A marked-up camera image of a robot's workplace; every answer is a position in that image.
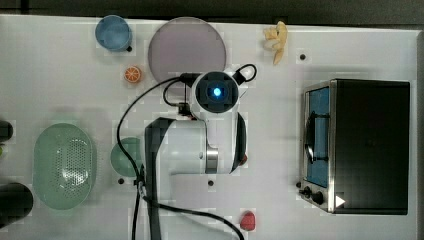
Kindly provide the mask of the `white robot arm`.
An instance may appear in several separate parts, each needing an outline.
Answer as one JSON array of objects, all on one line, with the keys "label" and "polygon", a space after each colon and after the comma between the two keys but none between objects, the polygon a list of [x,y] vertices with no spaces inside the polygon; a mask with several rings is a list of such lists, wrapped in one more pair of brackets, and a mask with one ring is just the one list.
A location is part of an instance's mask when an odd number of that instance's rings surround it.
[{"label": "white robot arm", "polygon": [[190,88],[191,120],[160,117],[144,132],[145,199],[150,240],[165,240],[163,210],[171,207],[171,177],[178,174],[230,174],[242,162],[246,123],[238,112],[240,86],[250,79],[241,71],[183,73],[176,78]]}]

